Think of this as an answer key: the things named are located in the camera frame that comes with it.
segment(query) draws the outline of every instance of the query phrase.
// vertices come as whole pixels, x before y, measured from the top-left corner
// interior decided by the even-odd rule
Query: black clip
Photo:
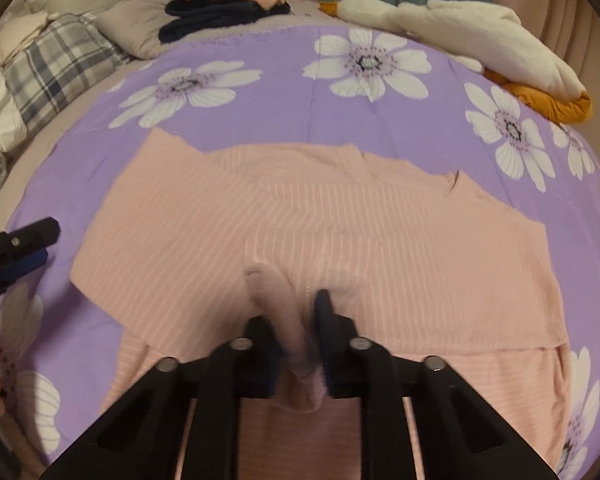
[[[393,357],[315,299],[329,394],[362,399],[362,480],[415,480],[403,397],[410,397],[427,480],[555,480],[551,467],[442,358]]]
[[[0,295],[19,278],[46,263],[46,248],[55,244],[60,226],[45,218],[11,233],[0,233]]]
[[[42,480],[173,480],[191,399],[182,479],[236,478],[240,398],[274,393],[282,349],[263,317],[205,359],[162,359],[78,438]]]

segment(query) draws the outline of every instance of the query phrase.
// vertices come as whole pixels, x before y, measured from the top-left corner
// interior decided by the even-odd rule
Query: plaid pillow
[[[92,12],[61,16],[4,68],[29,136],[129,62],[129,54],[99,33],[95,19]]]

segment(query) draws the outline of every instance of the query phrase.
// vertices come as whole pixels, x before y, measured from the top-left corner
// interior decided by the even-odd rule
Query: bed
[[[30,442],[53,460],[100,413],[114,377],[122,327],[80,295],[68,272],[113,180],[149,128],[159,124],[203,152],[240,143],[351,142],[364,152],[408,160],[430,173],[462,170],[493,196],[543,222],[564,300],[573,366],[572,416],[555,466],[562,480],[582,478],[600,455],[596,155],[572,128],[512,104],[491,82],[445,54],[411,40],[396,42],[379,32],[352,29],[320,15],[315,4],[298,2],[296,13],[308,15],[310,22],[185,41],[154,61],[126,64],[42,128],[17,161],[0,192],[0,230],[45,216],[62,227],[45,269],[0,299],[0,326],[6,334],[1,358],[13,374],[3,383],[8,399],[17,399]],[[355,90],[347,88],[345,75],[311,78],[312,63],[337,54],[317,52],[315,43],[323,36],[342,38],[352,49],[373,45],[420,52],[410,73],[417,82],[383,80],[384,91],[369,99],[351,96]],[[152,86],[172,88],[199,72],[242,68],[262,74],[257,81],[235,80],[224,96],[199,92],[199,106],[176,111],[147,101],[151,91],[146,89]],[[203,106],[208,99],[216,99],[217,106]],[[480,126],[494,107],[505,109],[517,125],[497,138]],[[515,171],[516,155],[506,148],[513,146],[507,142],[511,135],[532,142],[539,153]]]

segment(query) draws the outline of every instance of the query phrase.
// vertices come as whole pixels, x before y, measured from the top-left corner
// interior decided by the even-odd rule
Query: pink striped garment
[[[393,354],[448,359],[557,463],[569,348],[543,225],[464,173],[432,176],[350,145],[204,155],[159,129],[149,134],[71,272],[125,328],[106,402],[157,358],[201,358],[240,335],[263,309],[247,286],[254,265],[288,282],[284,301],[271,300],[285,305],[284,346],[328,288],[337,311]],[[296,357],[319,374],[308,355]],[[243,403],[240,478],[358,478],[356,401],[323,398],[315,381],[295,384],[308,394],[302,402],[287,384],[273,401]]]

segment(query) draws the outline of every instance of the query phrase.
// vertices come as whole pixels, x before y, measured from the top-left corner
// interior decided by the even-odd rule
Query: purple bedsheet
[[[15,364],[17,374],[11,402],[17,398],[27,432],[50,459],[96,419],[122,333],[68,271],[153,124],[202,151],[352,142],[431,173],[460,169],[544,222],[573,350],[572,416],[558,470],[563,480],[584,474],[600,452],[600,166],[590,147],[435,50],[315,26],[174,49],[103,94],[30,181],[10,227],[53,216],[62,235],[46,269],[0,303],[9,318],[18,295],[34,298],[33,328],[13,336],[3,322],[0,338],[9,347],[3,365]]]

